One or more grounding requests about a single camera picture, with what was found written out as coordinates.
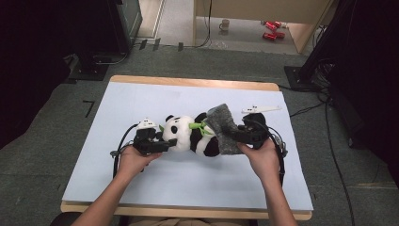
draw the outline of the white board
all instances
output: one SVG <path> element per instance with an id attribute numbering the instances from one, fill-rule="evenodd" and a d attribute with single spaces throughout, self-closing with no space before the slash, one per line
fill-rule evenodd
<path id="1" fill-rule="evenodd" d="M 243 124 L 241 110 L 252 105 L 279 105 L 264 112 L 267 124 L 287 143 L 284 192 L 290 207 L 311 211 L 287 106 L 279 91 L 213 89 L 110 82 L 73 170 L 63 201 L 93 202 L 112 180 L 113 158 L 125 131 L 149 118 L 165 123 L 168 115 L 199 113 L 227 104 L 234 122 Z M 127 140 L 133 139 L 132 130 Z M 162 206 L 265 209 L 263 188 L 247 157 L 198 156 L 192 151 L 167 152 L 131 182 L 120 203 Z"/>

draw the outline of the black tape mark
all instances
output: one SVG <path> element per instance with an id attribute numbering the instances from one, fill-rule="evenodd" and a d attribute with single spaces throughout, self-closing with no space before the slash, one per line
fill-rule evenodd
<path id="1" fill-rule="evenodd" d="M 153 48 L 152 48 L 153 51 L 158 50 L 159 42 L 161 42 L 161 38 L 158 38 L 155 40 L 155 44 L 153 45 Z"/>
<path id="2" fill-rule="evenodd" d="M 181 52 L 182 50 L 183 50 L 183 43 L 179 42 L 179 49 L 177 51 Z"/>
<path id="3" fill-rule="evenodd" d="M 146 48 L 146 45 L 147 45 L 147 40 L 142 41 L 140 44 L 140 50 Z"/>
<path id="4" fill-rule="evenodd" d="M 90 112 L 91 112 L 91 109 L 92 109 L 93 106 L 94 106 L 94 103 L 96 103 L 96 102 L 95 102 L 95 101 L 85 101 L 85 100 L 83 100 L 83 103 L 91 103 L 90 108 L 88 109 L 88 113 L 86 113 L 86 116 L 85 116 L 85 118 L 87 118 L 88 115 L 89 115 Z"/>

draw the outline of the person's right arm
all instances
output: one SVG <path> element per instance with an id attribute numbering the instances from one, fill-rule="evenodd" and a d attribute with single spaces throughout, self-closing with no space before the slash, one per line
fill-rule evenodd
<path id="1" fill-rule="evenodd" d="M 273 141 L 266 140 L 259 150 L 243 143 L 237 146 L 261 179 L 271 225 L 297 225 L 279 181 L 279 159 Z"/>

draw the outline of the person's left hand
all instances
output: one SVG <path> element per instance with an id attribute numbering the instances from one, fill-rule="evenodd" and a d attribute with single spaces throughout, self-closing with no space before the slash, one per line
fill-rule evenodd
<path id="1" fill-rule="evenodd" d="M 121 175 L 131 180 L 137 174 L 139 174 L 150 162 L 159 156 L 161 153 L 152 153 L 147 156 L 143 156 L 136 148 L 129 145 L 120 154 L 120 167 L 117 175 Z"/>

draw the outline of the wooden table edge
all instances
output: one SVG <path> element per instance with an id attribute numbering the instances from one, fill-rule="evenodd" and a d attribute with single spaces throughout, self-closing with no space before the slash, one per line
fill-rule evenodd
<path id="1" fill-rule="evenodd" d="M 66 202 L 62 201 L 61 211 L 81 212 L 88 207 L 89 202 Z M 227 209 L 221 208 L 195 208 L 195 207 L 165 207 L 165 206 L 136 206 L 125 205 L 117 207 L 114 215 L 119 216 L 145 216 L 145 217 L 171 217 L 171 218 L 247 218 L 265 219 L 269 218 L 266 211 L 248 209 Z M 293 211 L 296 220 L 309 220 L 311 211 Z"/>
<path id="2" fill-rule="evenodd" d="M 182 86 L 182 87 L 207 87 L 207 88 L 223 88 L 223 89 L 279 91 L 279 86 L 275 83 L 212 80 L 212 79 L 197 79 L 197 78 L 114 75 L 111 77 L 110 82 Z"/>

